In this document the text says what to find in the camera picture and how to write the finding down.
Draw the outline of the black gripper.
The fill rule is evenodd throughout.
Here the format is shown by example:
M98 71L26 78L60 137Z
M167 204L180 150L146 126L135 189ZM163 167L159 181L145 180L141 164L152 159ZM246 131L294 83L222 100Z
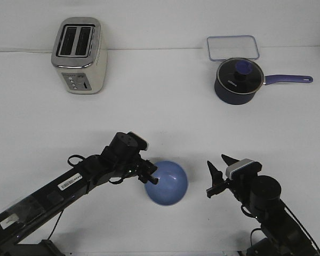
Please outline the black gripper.
M221 158L228 167L239 162L225 154ZM210 161L207 166L212 179L212 187L206 191L208 198L229 189L250 213L264 213L279 205L282 188L276 179L267 175L242 175L236 180L223 180L222 172Z
M120 184L127 178L137 176L144 184L158 184L159 179L153 176L157 166L142 159L140 152L133 137L128 133L117 132L100 155L100 162L105 167L100 183L107 180L111 184Z

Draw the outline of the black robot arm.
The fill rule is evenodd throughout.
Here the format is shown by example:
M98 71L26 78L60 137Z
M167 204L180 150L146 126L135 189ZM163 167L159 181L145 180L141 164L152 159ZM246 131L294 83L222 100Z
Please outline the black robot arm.
M260 175L262 164L245 158L237 160L221 156L227 164L225 173L207 162L212 197L229 189L241 203L242 212L260 224L265 237L252 243L246 255L320 255L320 249L302 223L281 200L279 182L268 175Z
M130 177L157 184L152 176L157 167L140 155L147 148L147 142L135 133L118 132L102 153L80 157L69 171L4 210L0 213L0 254L112 178L116 185Z

